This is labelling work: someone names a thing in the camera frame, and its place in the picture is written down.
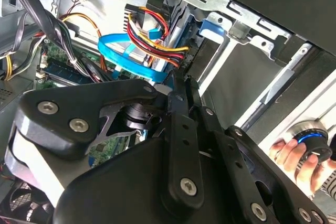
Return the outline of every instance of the human hand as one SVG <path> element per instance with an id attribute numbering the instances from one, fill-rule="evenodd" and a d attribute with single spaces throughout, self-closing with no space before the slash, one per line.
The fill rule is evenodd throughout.
<path id="1" fill-rule="evenodd" d="M 336 169 L 336 162 L 329 159 L 318 165 L 317 156 L 311 154 L 301 169 L 298 169 L 299 161 L 306 149 L 304 143 L 298 144 L 295 139 L 287 144 L 280 141 L 270 148 L 269 157 L 307 196 L 311 196 Z"/>

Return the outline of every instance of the red wire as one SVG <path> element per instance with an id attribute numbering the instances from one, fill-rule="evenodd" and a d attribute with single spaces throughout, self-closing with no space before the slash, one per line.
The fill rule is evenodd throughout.
<path id="1" fill-rule="evenodd" d="M 156 12 L 153 12 L 152 10 L 144 10 L 146 13 L 149 13 L 153 16 L 155 16 L 158 20 L 161 21 L 161 23 L 163 24 L 164 26 L 164 34 L 163 34 L 163 38 L 167 37 L 168 35 L 168 32 L 169 32 L 169 28 L 168 28 L 168 25 L 166 23 L 166 21 L 160 17 L 160 15 L 158 15 Z"/>
<path id="2" fill-rule="evenodd" d="M 155 54 L 158 54 L 158 55 L 165 55 L 165 56 L 172 56 L 172 57 L 178 57 L 180 59 L 183 59 L 184 57 L 182 55 L 179 55 L 179 54 L 172 54 L 170 52 L 162 52 L 162 51 L 158 51 L 154 48 L 148 48 L 148 46 L 142 42 L 141 40 L 137 39 L 134 34 L 131 32 L 131 29 L 129 29 L 129 26 L 127 27 L 127 34 L 133 39 L 135 40 L 138 44 L 140 44 L 141 46 L 143 46 L 144 48 L 146 48 L 148 51 L 151 51 Z"/>

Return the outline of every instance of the mounting hole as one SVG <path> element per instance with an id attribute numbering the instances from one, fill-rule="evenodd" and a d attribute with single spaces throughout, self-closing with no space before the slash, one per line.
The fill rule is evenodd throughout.
<path id="1" fill-rule="evenodd" d="M 301 49 L 301 53 L 304 55 L 304 54 L 306 54 L 308 52 L 308 49 L 307 48 L 302 48 Z"/>
<path id="2" fill-rule="evenodd" d="M 176 95 L 176 98 L 179 99 L 180 101 L 183 101 L 183 97 L 180 96 L 179 94 Z"/>
<path id="3" fill-rule="evenodd" d="M 159 117 L 159 116 L 155 116 L 155 117 L 153 117 L 152 120 L 151 120 L 152 125 L 157 125 L 157 124 L 161 123 L 161 121 L 162 121 L 162 119 L 161 119 L 161 117 Z"/>
<path id="4" fill-rule="evenodd" d="M 240 169 L 243 169 L 243 166 L 242 166 L 242 164 L 240 163 L 240 162 L 235 162 L 235 164 L 236 164 L 236 166 L 238 166 Z"/>
<path id="5" fill-rule="evenodd" d="M 146 90 L 146 91 L 148 91 L 148 92 L 150 92 L 150 93 L 153 92 L 153 90 L 150 87 L 148 87 L 148 86 L 143 87 L 143 89 Z"/>
<path id="6" fill-rule="evenodd" d="M 182 140 L 182 142 L 185 144 L 185 145 L 190 145 L 189 141 L 187 139 L 184 139 Z"/>

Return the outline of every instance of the orange wire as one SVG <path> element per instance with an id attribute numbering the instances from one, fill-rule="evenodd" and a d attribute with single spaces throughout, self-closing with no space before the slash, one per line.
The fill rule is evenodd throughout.
<path id="1" fill-rule="evenodd" d="M 96 29 L 98 37 L 100 38 L 102 36 L 97 24 L 89 16 L 87 16 L 83 13 L 64 14 L 60 17 L 60 19 L 62 19 L 62 21 L 64 22 L 64 21 L 70 19 L 71 17 L 82 17 L 82 18 L 86 19 Z M 103 71 L 107 72 L 107 66 L 105 64 L 104 56 L 102 54 L 100 55 L 100 67 Z"/>

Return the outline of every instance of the yellow wire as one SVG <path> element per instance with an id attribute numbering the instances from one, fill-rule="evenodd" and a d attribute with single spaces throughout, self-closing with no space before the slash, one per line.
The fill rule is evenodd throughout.
<path id="1" fill-rule="evenodd" d="M 7 71 L 6 71 L 5 81 L 7 81 L 7 79 L 8 79 L 8 74 L 9 74 L 8 56 L 6 57 L 6 62 L 7 62 Z"/>
<path id="2" fill-rule="evenodd" d="M 8 66 L 9 66 L 9 74 L 8 74 L 8 79 L 9 79 L 12 75 L 12 59 L 10 56 L 8 56 L 7 58 L 8 58 Z"/>
<path id="3" fill-rule="evenodd" d="M 7 61 L 7 72 L 6 72 L 5 81 L 7 81 L 8 78 L 12 75 L 12 61 L 9 55 L 6 57 L 6 61 Z"/>
<path id="4" fill-rule="evenodd" d="M 140 10 L 149 10 L 148 8 L 146 7 L 139 7 Z M 164 20 L 164 18 L 162 17 L 162 15 L 160 13 L 156 13 L 160 18 L 162 18 Z"/>
<path id="5" fill-rule="evenodd" d="M 131 14 L 128 15 L 128 19 L 129 21 L 132 20 Z M 189 47 L 180 47 L 180 48 L 168 48 L 168 47 L 163 47 L 153 41 L 151 41 L 150 39 L 148 39 L 147 37 L 143 36 L 141 33 L 137 34 L 140 38 L 142 38 L 144 41 L 146 41 L 148 44 L 152 45 L 153 47 L 159 48 L 161 50 L 167 51 L 167 52 L 178 52 L 178 51 L 186 51 L 189 50 Z"/>

